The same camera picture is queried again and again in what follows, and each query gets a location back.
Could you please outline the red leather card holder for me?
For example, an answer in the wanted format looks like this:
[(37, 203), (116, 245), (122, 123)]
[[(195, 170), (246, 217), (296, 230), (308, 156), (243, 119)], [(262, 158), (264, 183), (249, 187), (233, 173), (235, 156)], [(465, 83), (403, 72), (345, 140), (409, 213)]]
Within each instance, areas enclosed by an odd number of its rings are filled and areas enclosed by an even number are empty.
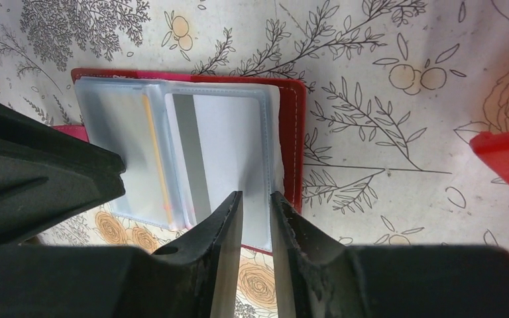
[[(171, 231), (184, 231), (191, 224), (186, 209), (183, 175), (174, 151), (175, 134), (167, 115), (168, 94), (252, 97), (261, 107), (261, 129), (267, 169), (268, 208), (270, 195), (281, 191), (300, 203), (306, 93), (293, 79), (238, 76), (196, 76), (155, 71), (78, 68), (72, 71), (82, 125), (63, 125), (58, 130), (118, 154), (126, 170), (126, 189), (110, 204), (120, 217), (148, 223)], [(174, 228), (168, 226), (163, 208), (154, 149), (142, 95), (150, 99), (152, 116), (166, 185), (171, 199)], [(271, 251), (258, 250), (270, 254)]]

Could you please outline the silver grey credit card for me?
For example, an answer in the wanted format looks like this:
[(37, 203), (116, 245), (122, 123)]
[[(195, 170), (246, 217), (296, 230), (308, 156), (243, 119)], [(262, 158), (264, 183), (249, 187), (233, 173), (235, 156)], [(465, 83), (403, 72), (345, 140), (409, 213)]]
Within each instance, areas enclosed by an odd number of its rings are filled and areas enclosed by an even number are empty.
[(271, 251), (261, 107), (252, 97), (168, 94), (167, 115), (191, 224), (243, 193), (242, 244)]

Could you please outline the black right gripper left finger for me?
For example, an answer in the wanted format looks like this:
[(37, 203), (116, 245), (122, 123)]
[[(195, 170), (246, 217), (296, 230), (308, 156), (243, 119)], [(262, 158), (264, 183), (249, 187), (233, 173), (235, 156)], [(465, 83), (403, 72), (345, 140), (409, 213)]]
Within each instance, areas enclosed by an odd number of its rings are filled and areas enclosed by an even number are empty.
[(232, 317), (243, 229), (243, 193), (231, 192), (213, 213), (156, 250), (149, 317)]

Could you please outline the yellow credit card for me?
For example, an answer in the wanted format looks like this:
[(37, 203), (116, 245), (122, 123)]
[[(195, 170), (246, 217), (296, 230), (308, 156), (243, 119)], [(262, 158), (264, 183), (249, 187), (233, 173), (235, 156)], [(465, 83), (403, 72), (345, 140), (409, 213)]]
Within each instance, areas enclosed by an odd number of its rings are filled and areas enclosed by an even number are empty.
[(158, 139), (156, 135), (155, 125), (154, 125), (154, 119), (152, 116), (152, 108), (150, 105), (150, 99), (147, 95), (142, 95), (142, 102), (144, 105), (146, 118), (148, 121), (148, 127), (150, 131), (150, 137), (152, 139), (152, 146), (154, 149), (154, 155), (155, 155), (155, 162), (156, 162), (156, 169), (158, 174), (158, 179), (160, 182), (160, 188), (162, 193), (162, 200), (163, 200), (163, 208), (166, 212), (167, 220), (168, 220), (168, 226), (173, 229), (174, 228), (174, 216), (172, 212), (172, 204), (171, 199), (168, 193), (168, 188), (166, 185), (166, 178), (164, 175), (163, 170), (163, 164), (162, 164), (162, 158), (160, 155), (160, 149), (158, 145)]

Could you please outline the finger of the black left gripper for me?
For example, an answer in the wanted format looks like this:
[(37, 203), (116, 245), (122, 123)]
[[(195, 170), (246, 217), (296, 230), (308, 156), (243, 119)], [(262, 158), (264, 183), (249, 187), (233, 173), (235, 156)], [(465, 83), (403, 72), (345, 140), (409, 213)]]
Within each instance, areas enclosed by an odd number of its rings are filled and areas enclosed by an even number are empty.
[(0, 104), (0, 246), (125, 193), (118, 154)]

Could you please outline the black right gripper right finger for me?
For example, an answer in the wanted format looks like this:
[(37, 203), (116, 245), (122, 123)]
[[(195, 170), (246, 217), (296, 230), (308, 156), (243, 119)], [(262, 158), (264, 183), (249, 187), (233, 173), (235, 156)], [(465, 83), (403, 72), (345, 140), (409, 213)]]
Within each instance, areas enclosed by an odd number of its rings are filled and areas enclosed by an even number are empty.
[(359, 317), (347, 248), (301, 216), (282, 193), (270, 196), (279, 317)]

